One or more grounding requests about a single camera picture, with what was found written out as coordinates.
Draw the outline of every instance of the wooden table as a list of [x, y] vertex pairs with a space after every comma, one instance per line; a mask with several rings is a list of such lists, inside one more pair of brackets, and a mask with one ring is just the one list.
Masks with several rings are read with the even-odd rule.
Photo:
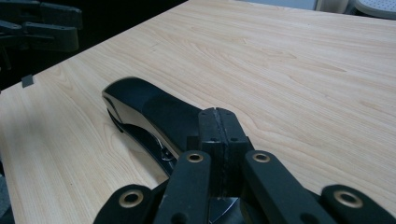
[[306, 188], [349, 185], [396, 215], [396, 22], [194, 0], [2, 91], [17, 223], [92, 223], [116, 189], [165, 180], [106, 113], [101, 90], [128, 76], [232, 110]]

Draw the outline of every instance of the stapler handle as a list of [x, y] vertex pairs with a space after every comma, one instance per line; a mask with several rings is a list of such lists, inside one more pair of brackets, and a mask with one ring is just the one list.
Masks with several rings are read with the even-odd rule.
[[137, 77], [118, 80], [103, 90], [113, 121], [122, 131], [126, 125], [142, 128], [178, 156], [187, 150], [189, 136], [198, 135], [198, 113], [189, 105]]

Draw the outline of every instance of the light wood tabletop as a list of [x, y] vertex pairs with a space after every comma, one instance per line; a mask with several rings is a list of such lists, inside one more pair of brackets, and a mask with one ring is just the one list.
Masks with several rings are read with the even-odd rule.
[[396, 21], [193, 0], [1, 92], [17, 223], [92, 223], [116, 189], [166, 179], [106, 112], [129, 76], [233, 111], [307, 189], [348, 185], [396, 216]]

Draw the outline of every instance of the wood grain surface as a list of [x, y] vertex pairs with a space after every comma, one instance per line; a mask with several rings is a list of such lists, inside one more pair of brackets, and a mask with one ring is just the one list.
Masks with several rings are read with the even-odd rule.
[[396, 216], [396, 22], [194, 0], [1, 92], [17, 223], [92, 223], [116, 189], [165, 180], [101, 99], [129, 76], [232, 110], [306, 188], [345, 184]]

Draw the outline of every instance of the black stapler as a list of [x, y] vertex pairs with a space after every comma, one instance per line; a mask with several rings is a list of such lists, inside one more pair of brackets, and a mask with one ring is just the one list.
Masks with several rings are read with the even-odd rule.
[[396, 223], [356, 189], [305, 189], [276, 156], [254, 149], [231, 111], [202, 110], [136, 77], [110, 84], [103, 98], [118, 129], [169, 179], [118, 189], [94, 224]]

